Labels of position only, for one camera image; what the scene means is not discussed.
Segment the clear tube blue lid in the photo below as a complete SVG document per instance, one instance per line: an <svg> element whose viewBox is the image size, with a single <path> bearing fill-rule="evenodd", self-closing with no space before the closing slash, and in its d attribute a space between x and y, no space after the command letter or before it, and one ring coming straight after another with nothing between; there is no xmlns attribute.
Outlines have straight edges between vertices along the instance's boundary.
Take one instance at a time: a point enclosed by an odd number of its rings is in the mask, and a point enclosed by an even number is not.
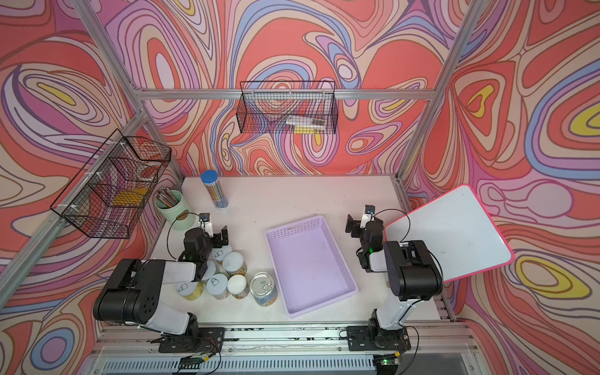
<svg viewBox="0 0 600 375"><path fill-rule="evenodd" d="M219 175L215 170L206 170L201 174L201 180L209 193L212 203L217 209L228 207L228 199L220 185Z"/></svg>

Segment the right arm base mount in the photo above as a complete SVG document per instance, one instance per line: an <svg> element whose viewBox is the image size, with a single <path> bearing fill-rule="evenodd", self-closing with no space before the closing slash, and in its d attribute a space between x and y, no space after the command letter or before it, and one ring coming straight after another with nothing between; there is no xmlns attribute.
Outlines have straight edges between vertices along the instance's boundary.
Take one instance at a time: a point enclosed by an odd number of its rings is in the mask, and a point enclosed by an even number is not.
<svg viewBox="0 0 600 375"><path fill-rule="evenodd" d="M350 352L394 351L404 353L412 348L406 328L386 331L379 327L347 326L345 339Z"/></svg>

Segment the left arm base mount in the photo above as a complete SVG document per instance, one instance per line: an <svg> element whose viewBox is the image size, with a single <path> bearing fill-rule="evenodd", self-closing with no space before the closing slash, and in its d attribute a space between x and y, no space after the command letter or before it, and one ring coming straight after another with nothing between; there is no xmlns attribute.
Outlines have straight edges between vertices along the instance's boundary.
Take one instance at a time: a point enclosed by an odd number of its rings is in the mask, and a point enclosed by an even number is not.
<svg viewBox="0 0 600 375"><path fill-rule="evenodd" d="M157 343L159 353L218 353L224 342L223 327L202 327L186 334L164 334Z"/></svg>

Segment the aluminium rail front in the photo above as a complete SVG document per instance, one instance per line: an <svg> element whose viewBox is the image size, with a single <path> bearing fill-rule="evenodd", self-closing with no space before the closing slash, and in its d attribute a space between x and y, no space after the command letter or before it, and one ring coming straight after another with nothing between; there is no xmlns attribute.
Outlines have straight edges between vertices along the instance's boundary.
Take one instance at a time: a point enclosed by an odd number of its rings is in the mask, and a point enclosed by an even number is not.
<svg viewBox="0 0 600 375"><path fill-rule="evenodd" d="M160 353L157 334L108 327L81 374L489 374L464 323L411 323L412 348L352 352L348 323L227 324L219 353L182 366L182 354Z"/></svg>

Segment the items in back basket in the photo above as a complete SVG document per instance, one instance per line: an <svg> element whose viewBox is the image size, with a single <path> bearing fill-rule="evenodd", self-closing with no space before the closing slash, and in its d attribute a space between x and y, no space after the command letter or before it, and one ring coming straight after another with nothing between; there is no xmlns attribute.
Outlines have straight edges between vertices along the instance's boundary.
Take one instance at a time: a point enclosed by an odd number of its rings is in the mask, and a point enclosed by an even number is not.
<svg viewBox="0 0 600 375"><path fill-rule="evenodd" d="M290 115L286 118L285 126L293 134L322 134L327 129L327 122L312 117Z"/></svg>

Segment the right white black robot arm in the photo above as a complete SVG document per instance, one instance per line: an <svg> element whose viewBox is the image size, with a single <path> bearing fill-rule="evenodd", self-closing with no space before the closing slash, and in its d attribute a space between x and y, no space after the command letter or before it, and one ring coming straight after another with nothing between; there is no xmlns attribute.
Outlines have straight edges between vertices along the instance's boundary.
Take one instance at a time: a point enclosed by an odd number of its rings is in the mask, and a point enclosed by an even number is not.
<svg viewBox="0 0 600 375"><path fill-rule="evenodd" d="M373 213L359 220L347 216L345 232L359 239L359 264L367 273L386 273L390 292L384 304L373 311L375 331L399 331L418 303L442 292L441 267L422 240L386 241L384 222Z"/></svg>

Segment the silver pull-tab can front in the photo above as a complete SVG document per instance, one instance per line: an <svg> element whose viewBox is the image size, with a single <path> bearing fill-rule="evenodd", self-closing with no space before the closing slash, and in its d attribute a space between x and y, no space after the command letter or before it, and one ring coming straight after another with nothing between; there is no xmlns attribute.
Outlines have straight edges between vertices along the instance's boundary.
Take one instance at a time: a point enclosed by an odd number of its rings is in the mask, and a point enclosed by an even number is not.
<svg viewBox="0 0 600 375"><path fill-rule="evenodd" d="M217 300L225 299L230 295L228 281L225 274L216 273L206 282L206 291Z"/></svg>

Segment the orange can plastic lid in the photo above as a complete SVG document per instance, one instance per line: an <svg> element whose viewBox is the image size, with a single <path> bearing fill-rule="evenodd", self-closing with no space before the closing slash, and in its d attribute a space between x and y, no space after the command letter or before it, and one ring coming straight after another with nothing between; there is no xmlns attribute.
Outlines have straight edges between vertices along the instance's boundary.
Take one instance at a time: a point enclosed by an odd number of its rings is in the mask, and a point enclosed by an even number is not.
<svg viewBox="0 0 600 375"><path fill-rule="evenodd" d="M247 266L245 259L240 252L230 252L224 258L222 262L223 268L229 275L246 275Z"/></svg>

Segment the white board pink frame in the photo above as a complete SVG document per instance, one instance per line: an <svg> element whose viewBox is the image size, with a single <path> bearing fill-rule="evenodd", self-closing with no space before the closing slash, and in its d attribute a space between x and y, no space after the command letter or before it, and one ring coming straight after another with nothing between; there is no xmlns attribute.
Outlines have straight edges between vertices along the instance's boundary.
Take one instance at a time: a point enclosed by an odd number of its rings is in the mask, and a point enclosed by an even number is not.
<svg viewBox="0 0 600 375"><path fill-rule="evenodd" d="M513 250L472 187L459 186L385 227L389 241L422 240L450 282L511 264Z"/></svg>

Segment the can with white plastic lid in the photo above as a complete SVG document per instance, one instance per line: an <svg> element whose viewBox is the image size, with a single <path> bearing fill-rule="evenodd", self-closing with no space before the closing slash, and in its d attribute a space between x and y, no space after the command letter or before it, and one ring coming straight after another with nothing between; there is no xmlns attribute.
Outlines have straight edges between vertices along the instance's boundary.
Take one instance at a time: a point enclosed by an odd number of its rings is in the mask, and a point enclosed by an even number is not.
<svg viewBox="0 0 600 375"><path fill-rule="evenodd" d="M236 299L247 297L249 294L249 286L245 275L235 274L231 276L227 283L227 290Z"/></svg>

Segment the large blue label can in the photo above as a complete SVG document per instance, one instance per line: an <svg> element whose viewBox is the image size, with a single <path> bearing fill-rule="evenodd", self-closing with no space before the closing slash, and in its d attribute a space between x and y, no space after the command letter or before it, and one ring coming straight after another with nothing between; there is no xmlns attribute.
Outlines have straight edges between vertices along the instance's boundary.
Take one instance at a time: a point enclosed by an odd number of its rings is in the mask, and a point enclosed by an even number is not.
<svg viewBox="0 0 600 375"><path fill-rule="evenodd" d="M267 272L256 273L250 281L249 289L259 306L267 307L277 300L275 279Z"/></svg>

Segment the purple plastic perforated basket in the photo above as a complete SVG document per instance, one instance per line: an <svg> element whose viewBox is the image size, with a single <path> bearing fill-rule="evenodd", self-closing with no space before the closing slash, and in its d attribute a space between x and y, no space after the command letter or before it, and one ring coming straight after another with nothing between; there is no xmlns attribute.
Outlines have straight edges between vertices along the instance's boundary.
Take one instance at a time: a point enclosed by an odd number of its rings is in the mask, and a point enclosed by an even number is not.
<svg viewBox="0 0 600 375"><path fill-rule="evenodd" d="M349 298L358 286L321 215L266 233L286 313L295 318Z"/></svg>

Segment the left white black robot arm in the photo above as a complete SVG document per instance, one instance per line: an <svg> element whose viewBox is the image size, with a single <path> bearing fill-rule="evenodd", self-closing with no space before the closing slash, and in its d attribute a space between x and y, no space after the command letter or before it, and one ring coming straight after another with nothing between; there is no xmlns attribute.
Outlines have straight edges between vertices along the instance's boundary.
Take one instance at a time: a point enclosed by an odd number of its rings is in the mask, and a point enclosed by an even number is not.
<svg viewBox="0 0 600 375"><path fill-rule="evenodd" d="M176 260L123 259L95 300L93 316L109 323L132 323L161 334L192 336L196 316L160 301L164 284L200 282L214 248L229 244L228 228L210 235L195 227L186 231L184 251Z"/></svg>

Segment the green cup with pencils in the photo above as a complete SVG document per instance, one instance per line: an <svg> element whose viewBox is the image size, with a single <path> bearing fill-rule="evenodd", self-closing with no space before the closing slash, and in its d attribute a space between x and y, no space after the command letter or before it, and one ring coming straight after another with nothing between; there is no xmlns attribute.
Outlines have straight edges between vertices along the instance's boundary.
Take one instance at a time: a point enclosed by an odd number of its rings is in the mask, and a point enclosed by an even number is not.
<svg viewBox="0 0 600 375"><path fill-rule="evenodd" d="M160 187L154 194L154 203L175 231L186 231L195 223L191 207L178 190Z"/></svg>

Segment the yellow label pull-tab can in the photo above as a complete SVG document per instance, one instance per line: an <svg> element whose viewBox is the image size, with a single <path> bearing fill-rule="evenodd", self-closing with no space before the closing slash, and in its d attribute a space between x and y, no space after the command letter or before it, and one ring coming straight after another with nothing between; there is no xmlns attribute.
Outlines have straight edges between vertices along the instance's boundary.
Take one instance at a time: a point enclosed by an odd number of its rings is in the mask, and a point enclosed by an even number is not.
<svg viewBox="0 0 600 375"><path fill-rule="evenodd" d="M180 282L176 285L176 292L188 301L195 301L203 294L204 284L198 281Z"/></svg>

